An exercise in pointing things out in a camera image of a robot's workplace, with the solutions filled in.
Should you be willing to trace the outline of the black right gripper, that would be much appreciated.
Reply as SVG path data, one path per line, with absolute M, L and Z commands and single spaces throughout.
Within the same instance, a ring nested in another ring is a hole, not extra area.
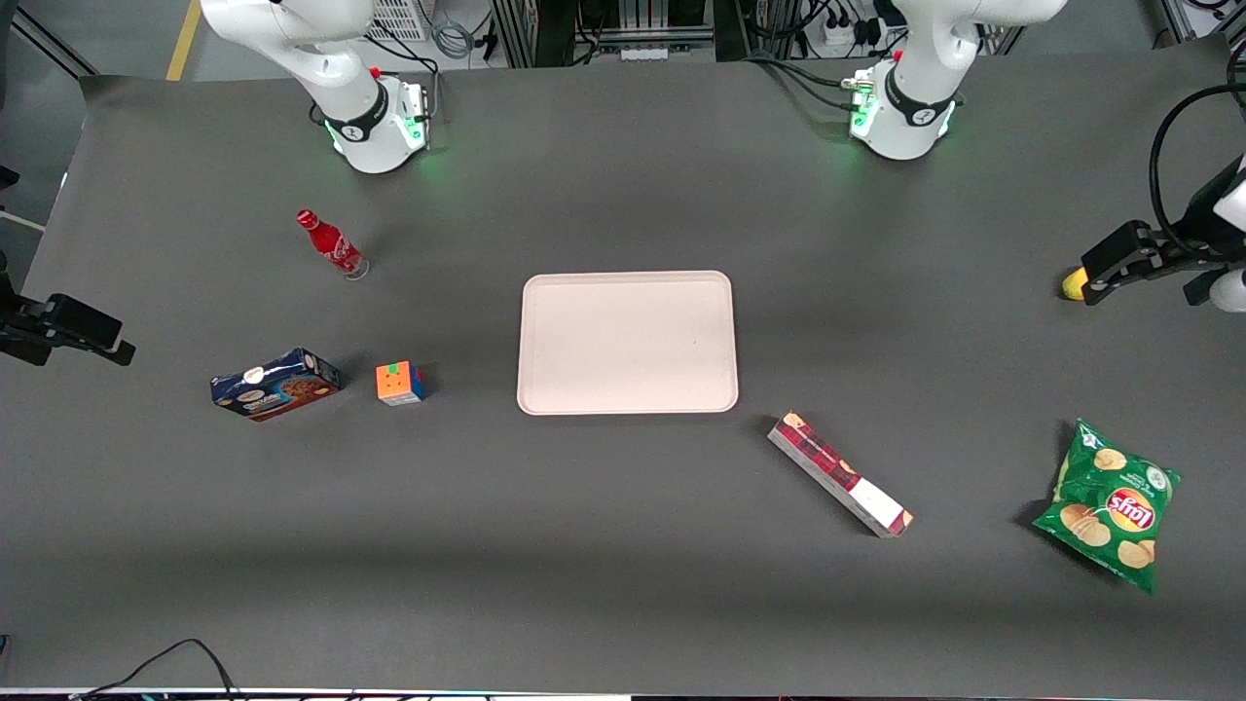
M 121 331 L 118 319 L 65 294 L 44 303 L 17 294 L 2 298 L 1 351 L 26 364 L 46 365 L 56 347 L 74 347 L 126 367 L 136 347 L 122 341 Z

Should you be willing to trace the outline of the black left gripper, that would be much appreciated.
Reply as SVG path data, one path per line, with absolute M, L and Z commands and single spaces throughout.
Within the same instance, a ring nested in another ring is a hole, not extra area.
M 1209 261 L 1209 254 L 1191 244 L 1179 244 L 1141 220 L 1126 220 L 1082 255 L 1087 275 L 1082 303 L 1093 308 L 1121 285 L 1192 270 Z

